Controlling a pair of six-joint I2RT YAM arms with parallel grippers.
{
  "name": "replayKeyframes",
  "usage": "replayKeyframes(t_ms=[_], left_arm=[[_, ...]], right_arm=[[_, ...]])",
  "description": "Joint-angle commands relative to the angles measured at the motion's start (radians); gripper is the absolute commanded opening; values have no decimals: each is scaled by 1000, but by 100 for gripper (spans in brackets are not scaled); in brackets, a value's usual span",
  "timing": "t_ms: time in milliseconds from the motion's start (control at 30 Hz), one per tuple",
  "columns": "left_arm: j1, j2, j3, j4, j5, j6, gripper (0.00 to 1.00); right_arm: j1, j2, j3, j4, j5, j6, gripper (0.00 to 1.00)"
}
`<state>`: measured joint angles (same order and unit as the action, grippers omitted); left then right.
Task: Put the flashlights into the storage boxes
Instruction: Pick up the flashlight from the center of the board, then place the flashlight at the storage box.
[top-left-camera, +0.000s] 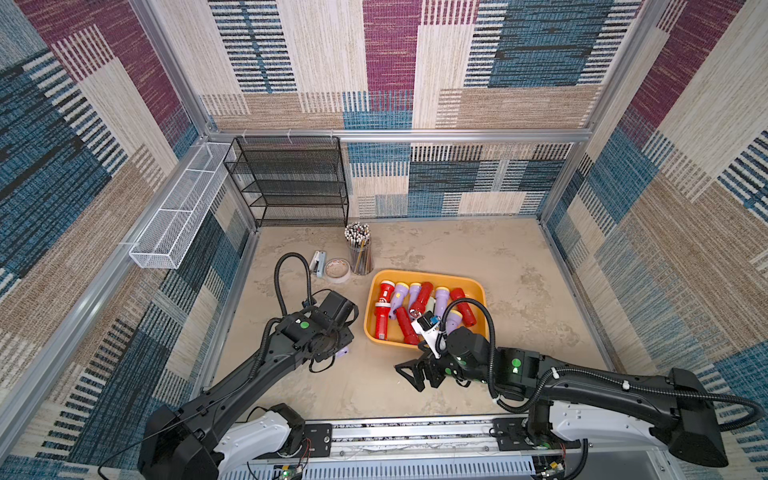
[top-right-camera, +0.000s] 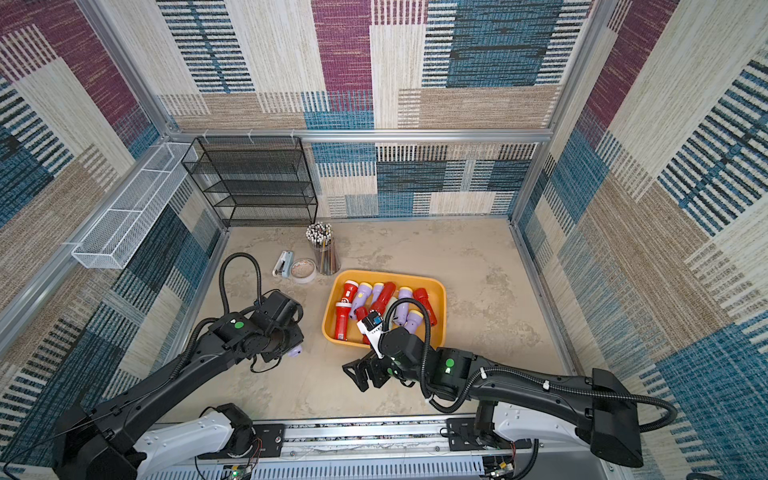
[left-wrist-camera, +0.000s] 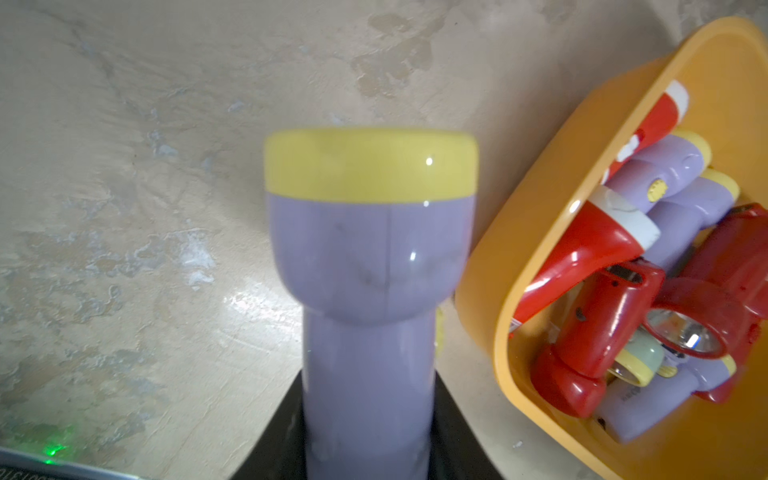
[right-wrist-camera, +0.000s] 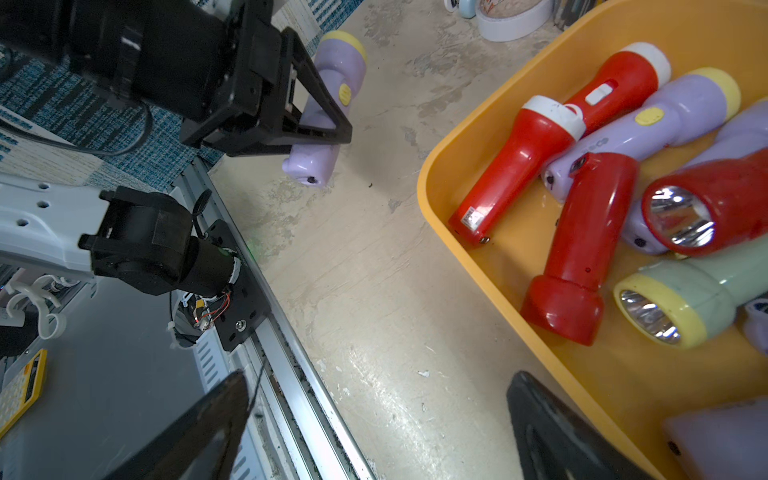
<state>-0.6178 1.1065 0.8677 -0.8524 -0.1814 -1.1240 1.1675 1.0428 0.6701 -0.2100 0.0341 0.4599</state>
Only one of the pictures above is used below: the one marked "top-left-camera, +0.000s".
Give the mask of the red flashlight white flower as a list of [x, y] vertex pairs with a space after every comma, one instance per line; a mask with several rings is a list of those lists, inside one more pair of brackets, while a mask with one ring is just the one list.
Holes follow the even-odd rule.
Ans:
[[389, 304], [391, 302], [395, 289], [396, 289], [396, 285], [392, 281], [382, 280], [380, 283], [378, 302]]

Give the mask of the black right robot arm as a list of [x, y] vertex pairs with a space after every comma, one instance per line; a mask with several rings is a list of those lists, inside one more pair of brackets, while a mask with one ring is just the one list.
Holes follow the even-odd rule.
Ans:
[[496, 344], [464, 326], [449, 329], [428, 312], [394, 312], [420, 341], [421, 357], [396, 365], [418, 391], [451, 376], [462, 387], [484, 384], [491, 400], [508, 413], [524, 414], [525, 438], [535, 446], [585, 445], [594, 435], [631, 430], [666, 447], [674, 457], [704, 467], [729, 461], [722, 435], [757, 423], [765, 415], [753, 400], [706, 391], [690, 371], [632, 376], [573, 365], [551, 356]]

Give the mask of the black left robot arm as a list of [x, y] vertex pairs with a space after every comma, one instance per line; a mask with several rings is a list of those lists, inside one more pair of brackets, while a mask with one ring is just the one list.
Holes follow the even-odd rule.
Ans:
[[137, 469], [146, 479], [216, 479], [237, 465], [225, 436], [240, 416], [274, 384], [304, 364], [333, 363], [354, 336], [358, 307], [336, 291], [322, 301], [308, 294], [291, 313], [283, 299], [280, 316], [268, 320], [256, 352], [223, 380], [177, 409], [161, 407], [146, 423], [142, 439], [107, 456], [101, 464], [138, 448]]

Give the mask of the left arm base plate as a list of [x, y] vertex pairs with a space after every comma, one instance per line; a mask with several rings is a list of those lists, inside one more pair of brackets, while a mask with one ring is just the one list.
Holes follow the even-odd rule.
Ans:
[[276, 425], [259, 433], [247, 460], [299, 460], [330, 455], [332, 425], [304, 424], [296, 427]]

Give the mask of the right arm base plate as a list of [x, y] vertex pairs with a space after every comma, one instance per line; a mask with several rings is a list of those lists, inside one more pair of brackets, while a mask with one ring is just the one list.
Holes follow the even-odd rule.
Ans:
[[500, 451], [570, 450], [580, 449], [580, 440], [564, 440], [555, 435], [548, 421], [523, 417], [502, 417], [492, 420], [489, 435]]

